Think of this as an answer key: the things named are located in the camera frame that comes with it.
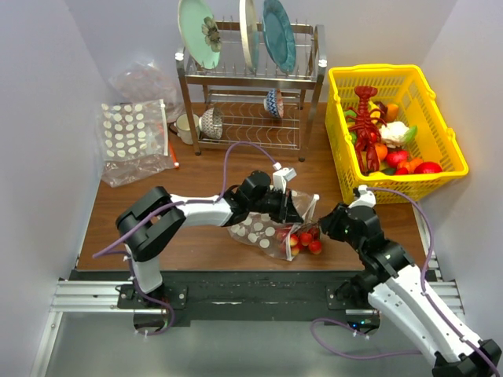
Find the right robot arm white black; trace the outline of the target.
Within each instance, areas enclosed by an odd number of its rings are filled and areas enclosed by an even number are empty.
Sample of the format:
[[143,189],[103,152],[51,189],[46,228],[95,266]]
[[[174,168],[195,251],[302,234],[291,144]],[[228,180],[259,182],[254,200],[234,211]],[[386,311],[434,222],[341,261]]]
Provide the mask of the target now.
[[350,281],[350,298],[391,320],[431,365],[434,376],[496,376],[500,346],[481,339],[423,279],[406,250],[388,239],[371,207],[339,204],[319,221],[321,232],[348,243],[364,269]]

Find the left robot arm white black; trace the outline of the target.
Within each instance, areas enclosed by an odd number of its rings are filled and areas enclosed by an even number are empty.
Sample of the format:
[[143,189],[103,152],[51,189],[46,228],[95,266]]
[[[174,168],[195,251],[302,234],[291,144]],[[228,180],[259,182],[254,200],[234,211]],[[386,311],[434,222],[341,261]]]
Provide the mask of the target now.
[[269,176],[254,171],[223,196],[190,198],[169,194],[157,186],[116,219],[121,241],[127,245],[134,281],[134,297],[145,308],[158,306],[164,296],[159,255],[179,229],[214,225],[230,227],[250,213],[267,214],[276,223],[301,223],[286,185],[296,176],[282,168]]

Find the polka dot zip bag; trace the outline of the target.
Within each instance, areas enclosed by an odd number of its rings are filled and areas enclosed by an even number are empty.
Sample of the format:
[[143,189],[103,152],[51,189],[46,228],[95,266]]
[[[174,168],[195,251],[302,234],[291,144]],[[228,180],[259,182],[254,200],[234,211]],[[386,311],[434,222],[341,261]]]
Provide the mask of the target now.
[[[299,225],[317,222],[314,220],[314,210],[320,196],[318,194],[307,194],[299,191],[292,191],[292,196],[295,207],[304,220]],[[291,262],[295,258],[286,259],[279,255],[278,242],[275,238],[275,231],[286,225],[294,224],[280,224],[274,222],[268,214],[250,213],[242,222],[231,225],[228,231],[229,235],[240,243],[257,247],[272,258]]]

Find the white toy cauliflower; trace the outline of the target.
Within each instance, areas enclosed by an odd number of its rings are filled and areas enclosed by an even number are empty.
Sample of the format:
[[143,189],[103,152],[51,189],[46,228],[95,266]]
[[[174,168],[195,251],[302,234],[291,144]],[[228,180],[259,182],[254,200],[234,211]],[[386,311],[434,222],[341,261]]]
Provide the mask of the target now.
[[404,145],[402,137],[408,129],[409,127],[400,121],[382,125],[379,129],[381,142],[389,148],[401,147]]

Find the red toy lobster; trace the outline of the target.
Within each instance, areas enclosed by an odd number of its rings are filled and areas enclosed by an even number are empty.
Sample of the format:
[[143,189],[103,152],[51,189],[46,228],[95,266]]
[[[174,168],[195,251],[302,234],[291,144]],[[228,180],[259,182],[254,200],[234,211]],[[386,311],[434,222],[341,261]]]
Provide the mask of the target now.
[[372,97],[377,95],[377,92],[377,88],[373,86],[356,86],[354,93],[358,97],[358,106],[357,108],[349,107],[348,114],[344,116],[346,121],[353,123],[348,127],[348,130],[356,135],[354,150],[362,174],[380,169],[376,143],[381,142],[381,135],[377,123],[385,124],[384,112],[379,107],[373,110],[369,109],[369,102]]

